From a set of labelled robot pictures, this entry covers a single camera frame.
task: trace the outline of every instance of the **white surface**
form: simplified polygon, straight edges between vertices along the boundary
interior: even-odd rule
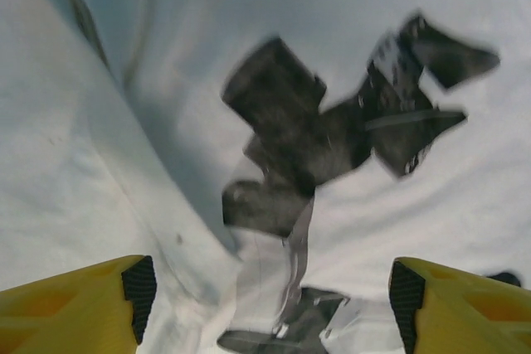
[[[278,32],[328,84],[329,106],[358,86],[378,38],[418,7],[497,47],[501,66],[451,95],[423,79],[432,99],[462,105],[470,117],[436,141],[412,178],[397,182],[371,160],[318,190],[304,282],[383,298],[393,258],[408,255],[476,273],[511,268],[531,284],[531,0],[86,1],[114,81],[73,32],[61,0],[0,0],[2,288],[162,247],[170,264],[195,273],[190,280],[213,286],[213,303],[225,294],[210,326],[222,332],[237,264],[222,248],[234,245],[221,193],[251,136],[220,100],[224,80]],[[176,184],[116,95],[120,84]],[[99,143],[89,140],[88,114],[97,115]],[[131,196],[121,173],[134,182]],[[137,206],[153,217],[135,214]],[[200,264],[192,252],[178,255],[177,233],[208,241],[194,246]],[[174,299],[158,300],[151,342],[174,336],[160,315],[170,317]]]

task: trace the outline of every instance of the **black rubber pad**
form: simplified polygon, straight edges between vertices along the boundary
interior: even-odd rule
[[[415,315],[424,303],[425,287],[426,281],[419,274],[400,262],[394,263],[389,298],[406,354],[413,354],[417,344]]]
[[[157,293],[157,280],[153,268],[153,259],[146,256],[137,264],[122,273],[125,299],[133,304],[134,337],[138,344],[142,343],[144,331],[148,326],[151,307]]]

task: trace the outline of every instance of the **white fabric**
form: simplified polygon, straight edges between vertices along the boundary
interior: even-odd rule
[[[385,298],[392,259],[402,255],[476,273],[516,269],[531,283],[531,0],[86,2],[114,80],[68,22],[64,0],[0,0],[3,288],[160,248],[164,278],[182,276],[210,311],[222,301],[201,352],[224,352],[214,342],[231,322],[239,262],[228,253],[221,193],[251,136],[219,98],[225,79],[278,32],[327,83],[326,108],[358,86],[378,38],[418,7],[496,46],[501,66],[450,95],[422,80],[437,103],[463,105],[470,117],[411,178],[398,182],[371,160],[318,190],[304,283]],[[205,289],[211,300],[201,300]],[[184,352],[170,340],[182,336],[173,310],[202,312],[181,300],[193,302],[170,288],[159,296],[162,315],[142,352],[165,352],[154,346],[162,341]]]

